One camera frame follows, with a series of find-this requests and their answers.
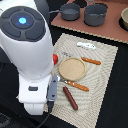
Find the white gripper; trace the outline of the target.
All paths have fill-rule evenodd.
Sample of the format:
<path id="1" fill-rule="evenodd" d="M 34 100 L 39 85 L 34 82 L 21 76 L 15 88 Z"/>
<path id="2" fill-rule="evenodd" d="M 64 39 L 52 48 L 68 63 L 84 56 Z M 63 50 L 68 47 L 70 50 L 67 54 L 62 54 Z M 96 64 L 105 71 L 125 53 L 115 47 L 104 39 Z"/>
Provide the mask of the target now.
<path id="1" fill-rule="evenodd" d="M 48 75 L 42 80 L 27 81 L 19 76 L 18 100 L 24 104 L 25 110 L 30 115 L 42 115 L 44 105 L 48 101 L 57 99 L 57 75 Z"/>

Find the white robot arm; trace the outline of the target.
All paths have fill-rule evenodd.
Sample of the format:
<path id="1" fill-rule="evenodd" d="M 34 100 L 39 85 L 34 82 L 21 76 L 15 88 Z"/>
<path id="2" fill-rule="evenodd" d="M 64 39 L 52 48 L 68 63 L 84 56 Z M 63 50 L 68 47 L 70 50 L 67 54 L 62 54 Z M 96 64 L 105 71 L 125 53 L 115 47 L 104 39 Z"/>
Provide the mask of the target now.
<path id="1" fill-rule="evenodd" d="M 53 44 L 46 0 L 0 1 L 0 48 L 19 73 L 20 103 L 30 115 L 42 115 L 53 100 Z"/>

